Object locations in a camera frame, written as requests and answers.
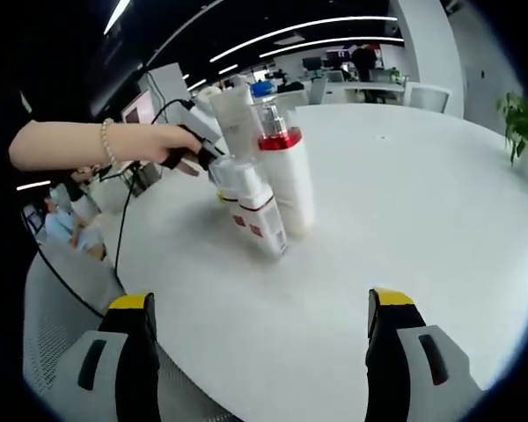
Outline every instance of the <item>potted plant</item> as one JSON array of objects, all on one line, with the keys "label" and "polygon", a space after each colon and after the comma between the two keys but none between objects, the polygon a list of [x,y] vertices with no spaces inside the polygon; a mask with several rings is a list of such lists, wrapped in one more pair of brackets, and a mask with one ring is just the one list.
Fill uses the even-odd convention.
[{"label": "potted plant", "polygon": [[506,123],[505,140],[511,143],[510,163],[519,158],[519,168],[528,179],[528,99],[509,92],[497,101],[497,111]]}]

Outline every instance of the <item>white bottle cap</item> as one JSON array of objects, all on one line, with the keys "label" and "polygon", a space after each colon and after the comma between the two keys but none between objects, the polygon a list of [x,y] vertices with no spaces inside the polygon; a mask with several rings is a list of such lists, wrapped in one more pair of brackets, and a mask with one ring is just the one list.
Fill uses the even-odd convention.
[{"label": "white bottle cap", "polygon": [[235,200],[237,195],[237,174],[231,156],[220,156],[209,165],[217,186],[227,200]]},{"label": "white bottle cap", "polygon": [[238,201],[244,207],[257,209],[272,197],[272,188],[259,174],[253,160],[236,165]]}]

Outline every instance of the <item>computer monitor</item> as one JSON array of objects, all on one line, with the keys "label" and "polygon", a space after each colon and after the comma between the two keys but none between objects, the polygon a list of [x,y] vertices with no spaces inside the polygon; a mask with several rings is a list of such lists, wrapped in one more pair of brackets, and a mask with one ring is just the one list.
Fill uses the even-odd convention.
[{"label": "computer monitor", "polygon": [[350,52],[348,50],[327,51],[326,59],[330,62],[350,62]]},{"label": "computer monitor", "polygon": [[320,57],[307,57],[302,60],[303,67],[309,71],[321,70],[323,67],[323,59]]},{"label": "computer monitor", "polygon": [[150,90],[136,97],[121,113],[125,123],[150,124],[155,118],[155,109],[152,104]]}]

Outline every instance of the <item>pearl bracelet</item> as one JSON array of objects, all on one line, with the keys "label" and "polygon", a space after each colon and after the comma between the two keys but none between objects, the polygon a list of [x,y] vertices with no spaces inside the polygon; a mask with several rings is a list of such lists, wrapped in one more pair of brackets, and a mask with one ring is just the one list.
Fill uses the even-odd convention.
[{"label": "pearl bracelet", "polygon": [[114,123],[112,119],[105,119],[102,123],[102,128],[100,129],[101,137],[102,137],[102,143],[104,145],[104,150],[107,153],[107,157],[109,158],[110,164],[115,167],[117,164],[117,160],[115,159],[114,153],[112,152],[112,147],[109,145],[109,141],[107,140],[107,128],[109,125]]}]

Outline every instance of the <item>clear plastic cap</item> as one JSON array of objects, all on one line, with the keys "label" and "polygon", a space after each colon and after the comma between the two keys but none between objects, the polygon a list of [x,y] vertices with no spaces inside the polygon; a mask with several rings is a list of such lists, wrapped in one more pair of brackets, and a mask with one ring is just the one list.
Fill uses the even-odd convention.
[{"label": "clear plastic cap", "polygon": [[209,165],[209,171],[220,189],[235,190],[237,177],[232,156],[220,156]]},{"label": "clear plastic cap", "polygon": [[251,159],[237,164],[237,194],[239,198],[254,198],[269,196],[271,188],[262,174],[260,166]]}]

